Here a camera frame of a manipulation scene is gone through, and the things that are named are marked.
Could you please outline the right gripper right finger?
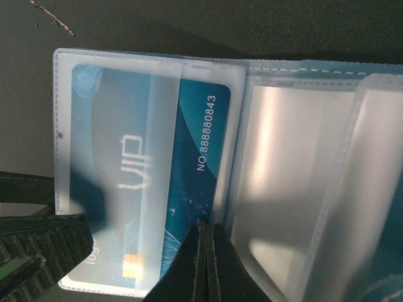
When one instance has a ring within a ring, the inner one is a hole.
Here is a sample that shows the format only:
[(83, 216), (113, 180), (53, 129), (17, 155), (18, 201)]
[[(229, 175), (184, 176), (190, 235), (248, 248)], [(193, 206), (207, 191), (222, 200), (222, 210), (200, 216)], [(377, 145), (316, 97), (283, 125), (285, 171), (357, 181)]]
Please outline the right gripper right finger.
[(262, 302), (271, 299), (246, 271), (220, 224), (207, 225), (205, 301)]

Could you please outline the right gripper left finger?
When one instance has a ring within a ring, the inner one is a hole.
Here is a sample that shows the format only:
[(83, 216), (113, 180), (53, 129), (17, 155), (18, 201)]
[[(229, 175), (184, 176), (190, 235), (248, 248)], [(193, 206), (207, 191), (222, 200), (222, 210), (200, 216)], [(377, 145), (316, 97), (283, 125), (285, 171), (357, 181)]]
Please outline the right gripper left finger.
[(188, 230), (169, 269), (144, 302), (208, 301), (207, 225), (199, 220)]

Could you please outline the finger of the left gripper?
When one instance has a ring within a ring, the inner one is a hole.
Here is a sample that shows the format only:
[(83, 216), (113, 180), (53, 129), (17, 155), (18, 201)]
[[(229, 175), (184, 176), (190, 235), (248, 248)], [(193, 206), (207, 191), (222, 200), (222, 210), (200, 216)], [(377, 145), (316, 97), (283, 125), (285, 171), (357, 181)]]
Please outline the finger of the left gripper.
[(93, 251), (83, 215), (1, 218), (1, 301), (36, 301)]
[(1, 202), (41, 204), (55, 213), (55, 189), (52, 177), (1, 172)]

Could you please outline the light blue card holder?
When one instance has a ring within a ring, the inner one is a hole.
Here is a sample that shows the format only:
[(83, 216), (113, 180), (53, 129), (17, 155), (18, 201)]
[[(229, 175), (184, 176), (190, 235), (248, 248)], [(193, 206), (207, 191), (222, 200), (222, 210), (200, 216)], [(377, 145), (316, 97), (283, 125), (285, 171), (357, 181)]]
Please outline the light blue card holder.
[(224, 227), (270, 301), (402, 300), (401, 64), (57, 49), (55, 210), (84, 213), (93, 233), (92, 253), (59, 285), (144, 298), (162, 277), (143, 287), (114, 284), (101, 267), (117, 263), (106, 245), (106, 208), (89, 216), (70, 194), (77, 65), (230, 87), (219, 191), (210, 216), (198, 220)]

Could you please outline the blue VIP card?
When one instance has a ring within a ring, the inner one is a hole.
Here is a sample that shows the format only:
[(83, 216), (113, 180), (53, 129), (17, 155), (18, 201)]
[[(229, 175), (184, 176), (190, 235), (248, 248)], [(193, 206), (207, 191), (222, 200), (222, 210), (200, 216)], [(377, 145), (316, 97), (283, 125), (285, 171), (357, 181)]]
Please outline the blue VIP card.
[(73, 68), (70, 194), (89, 216), (106, 208), (114, 284), (156, 282), (212, 213), (231, 98), (175, 73)]

